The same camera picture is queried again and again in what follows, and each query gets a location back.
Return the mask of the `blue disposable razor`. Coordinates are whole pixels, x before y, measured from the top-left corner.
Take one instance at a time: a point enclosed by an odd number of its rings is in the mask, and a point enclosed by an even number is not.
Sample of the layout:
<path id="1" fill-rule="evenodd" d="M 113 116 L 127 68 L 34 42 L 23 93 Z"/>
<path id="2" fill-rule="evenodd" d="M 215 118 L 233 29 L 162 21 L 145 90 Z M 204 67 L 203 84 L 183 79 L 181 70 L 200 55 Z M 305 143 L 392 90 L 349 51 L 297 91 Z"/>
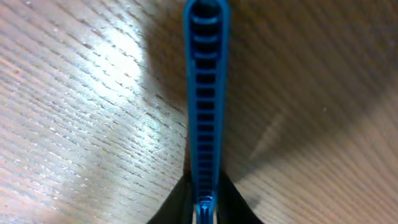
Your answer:
<path id="1" fill-rule="evenodd" d="M 212 224 L 218 199 L 229 47 L 227 0 L 188 0 L 183 11 L 194 208 Z"/>

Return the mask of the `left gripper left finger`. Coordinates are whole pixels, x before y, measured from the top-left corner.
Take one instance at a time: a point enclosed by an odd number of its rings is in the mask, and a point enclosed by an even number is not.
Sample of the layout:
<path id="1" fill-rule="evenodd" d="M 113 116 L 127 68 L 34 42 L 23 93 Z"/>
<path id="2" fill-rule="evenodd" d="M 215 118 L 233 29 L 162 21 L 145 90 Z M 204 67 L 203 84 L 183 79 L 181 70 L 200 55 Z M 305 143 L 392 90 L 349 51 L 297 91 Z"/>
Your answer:
<path id="1" fill-rule="evenodd" d="M 190 174 L 184 174 L 147 224 L 192 224 L 193 187 Z"/>

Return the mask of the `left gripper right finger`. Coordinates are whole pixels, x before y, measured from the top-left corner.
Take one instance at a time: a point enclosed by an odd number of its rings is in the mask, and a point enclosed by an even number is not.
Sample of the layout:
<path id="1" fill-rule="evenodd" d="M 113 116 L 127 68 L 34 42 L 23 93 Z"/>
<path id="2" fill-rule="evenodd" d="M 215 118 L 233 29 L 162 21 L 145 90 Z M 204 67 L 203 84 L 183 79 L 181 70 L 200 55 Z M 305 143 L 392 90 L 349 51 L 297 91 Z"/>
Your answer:
<path id="1" fill-rule="evenodd" d="M 217 224 L 263 224 L 224 172 L 219 177 L 216 217 Z"/>

